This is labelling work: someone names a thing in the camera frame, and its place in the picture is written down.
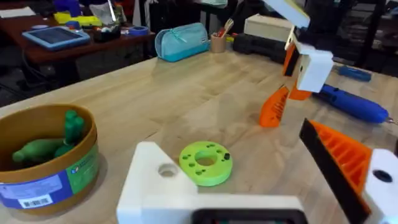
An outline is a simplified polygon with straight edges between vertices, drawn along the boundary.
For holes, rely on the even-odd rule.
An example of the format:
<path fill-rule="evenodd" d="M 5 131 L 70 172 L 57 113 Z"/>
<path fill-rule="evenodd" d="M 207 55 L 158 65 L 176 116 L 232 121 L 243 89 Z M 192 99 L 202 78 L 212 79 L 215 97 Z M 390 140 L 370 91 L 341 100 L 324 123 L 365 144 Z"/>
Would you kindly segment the bare white left gripper left finger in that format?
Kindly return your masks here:
<path fill-rule="evenodd" d="M 190 223 L 197 186 L 154 142 L 137 144 L 116 209 L 118 223 Z"/>

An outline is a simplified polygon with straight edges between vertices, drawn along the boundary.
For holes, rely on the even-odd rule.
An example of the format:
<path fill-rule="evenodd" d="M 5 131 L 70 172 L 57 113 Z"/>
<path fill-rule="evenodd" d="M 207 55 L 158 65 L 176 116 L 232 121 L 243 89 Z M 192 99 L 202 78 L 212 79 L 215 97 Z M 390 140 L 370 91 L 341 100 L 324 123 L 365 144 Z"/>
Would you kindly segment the white orange left gripper right finger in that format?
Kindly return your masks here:
<path fill-rule="evenodd" d="M 397 224 L 397 156 L 314 120 L 299 137 L 350 223 Z"/>

